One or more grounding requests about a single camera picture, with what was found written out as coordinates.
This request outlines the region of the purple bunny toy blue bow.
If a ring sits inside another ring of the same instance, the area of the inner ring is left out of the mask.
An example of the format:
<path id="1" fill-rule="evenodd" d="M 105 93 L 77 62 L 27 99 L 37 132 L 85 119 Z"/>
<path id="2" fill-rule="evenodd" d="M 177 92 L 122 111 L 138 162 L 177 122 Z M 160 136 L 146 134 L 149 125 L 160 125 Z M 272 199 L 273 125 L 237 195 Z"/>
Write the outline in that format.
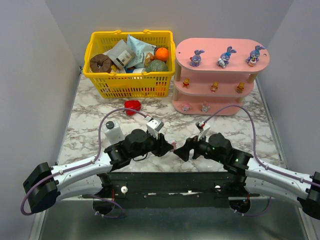
<path id="1" fill-rule="evenodd" d="M 224 52 L 220 55 L 220 58 L 216 62 L 217 66 L 219 66 L 221 68 L 225 68 L 230 62 L 231 55 L 236 52 L 237 51 L 235 49 L 233 49 L 232 46 L 229 46 L 227 48 L 226 52 Z"/>

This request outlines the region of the purple bunny toy with cake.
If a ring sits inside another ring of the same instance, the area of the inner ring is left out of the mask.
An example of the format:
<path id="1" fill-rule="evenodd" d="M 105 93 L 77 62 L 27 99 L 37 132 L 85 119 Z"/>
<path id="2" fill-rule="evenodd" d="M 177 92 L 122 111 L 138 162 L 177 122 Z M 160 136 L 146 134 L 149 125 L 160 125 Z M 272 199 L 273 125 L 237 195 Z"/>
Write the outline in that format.
<path id="1" fill-rule="evenodd" d="M 262 45 L 256 45 L 254 50 L 252 50 L 249 54 L 249 57 L 245 60 L 245 62 L 250 66 L 253 67 L 259 61 L 260 57 L 260 50 L 265 50 L 266 48 Z"/>

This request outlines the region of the pink white toy figure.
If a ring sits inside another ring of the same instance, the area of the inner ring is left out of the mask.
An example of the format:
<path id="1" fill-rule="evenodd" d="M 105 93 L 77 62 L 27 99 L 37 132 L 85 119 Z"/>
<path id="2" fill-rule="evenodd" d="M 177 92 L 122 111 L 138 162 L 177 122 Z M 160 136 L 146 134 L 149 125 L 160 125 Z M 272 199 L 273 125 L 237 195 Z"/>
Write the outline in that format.
<path id="1" fill-rule="evenodd" d="M 177 142 L 176 141 L 172 141 L 170 144 L 173 146 L 174 149 L 177 147 Z"/>

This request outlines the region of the pink bunny toy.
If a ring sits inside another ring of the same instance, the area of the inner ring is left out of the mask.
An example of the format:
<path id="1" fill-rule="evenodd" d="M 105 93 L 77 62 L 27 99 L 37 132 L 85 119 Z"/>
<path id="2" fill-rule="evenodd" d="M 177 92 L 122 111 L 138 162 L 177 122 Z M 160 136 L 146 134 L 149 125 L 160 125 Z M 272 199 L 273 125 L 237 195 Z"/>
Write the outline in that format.
<path id="1" fill-rule="evenodd" d="M 208 102 L 204 101 L 202 104 L 202 107 L 201 107 L 201 111 L 203 113 L 207 113 L 209 111 L 210 107 L 211 107 L 210 104 Z"/>

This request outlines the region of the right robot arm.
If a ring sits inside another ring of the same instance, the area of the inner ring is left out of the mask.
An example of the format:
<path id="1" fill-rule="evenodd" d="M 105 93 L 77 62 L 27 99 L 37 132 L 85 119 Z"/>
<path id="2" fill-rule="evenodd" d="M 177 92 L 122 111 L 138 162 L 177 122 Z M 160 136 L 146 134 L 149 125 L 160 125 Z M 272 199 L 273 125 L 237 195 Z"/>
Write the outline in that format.
<path id="1" fill-rule="evenodd" d="M 320 173 L 313 175 L 284 169 L 258 160 L 251 154 L 232 147 L 221 133 L 208 139 L 189 137 L 183 146 L 173 153 L 187 162 L 193 151 L 193 159 L 203 156 L 223 165 L 229 173 L 244 178 L 248 193 L 266 195 L 288 201 L 307 214 L 320 218 Z"/>

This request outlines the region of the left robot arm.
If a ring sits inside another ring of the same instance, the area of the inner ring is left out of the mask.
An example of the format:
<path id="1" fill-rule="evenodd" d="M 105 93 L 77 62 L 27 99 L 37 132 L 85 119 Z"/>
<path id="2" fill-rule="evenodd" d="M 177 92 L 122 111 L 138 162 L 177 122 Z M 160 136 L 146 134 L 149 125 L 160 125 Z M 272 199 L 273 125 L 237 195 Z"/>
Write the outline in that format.
<path id="1" fill-rule="evenodd" d="M 162 133 L 154 137 L 147 131 L 134 129 L 124 140 L 110 145 L 96 156 L 66 165 L 40 163 L 22 184 L 25 197 L 20 211 L 25 216 L 40 213 L 63 196 L 63 189 L 71 192 L 70 187 L 74 183 L 121 169 L 131 160 L 148 153 L 162 157 L 172 149 Z"/>

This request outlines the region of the orange bear toy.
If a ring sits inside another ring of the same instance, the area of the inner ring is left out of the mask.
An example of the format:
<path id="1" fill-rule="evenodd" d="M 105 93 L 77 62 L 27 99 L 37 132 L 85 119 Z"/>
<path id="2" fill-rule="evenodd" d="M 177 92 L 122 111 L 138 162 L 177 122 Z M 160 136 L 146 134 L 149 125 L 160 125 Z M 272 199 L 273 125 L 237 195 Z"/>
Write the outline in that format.
<path id="1" fill-rule="evenodd" d="M 241 93 L 243 93 L 244 89 L 245 89 L 245 83 L 240 82 L 236 88 L 236 92 L 241 94 Z"/>
<path id="2" fill-rule="evenodd" d="M 214 82 L 210 88 L 211 92 L 212 93 L 215 93 L 217 90 L 218 90 L 218 86 L 219 86 L 219 83 L 218 82 Z"/>
<path id="3" fill-rule="evenodd" d="M 190 86 L 190 79 L 189 78 L 185 78 L 184 81 L 182 82 L 182 87 L 188 89 L 189 86 Z"/>

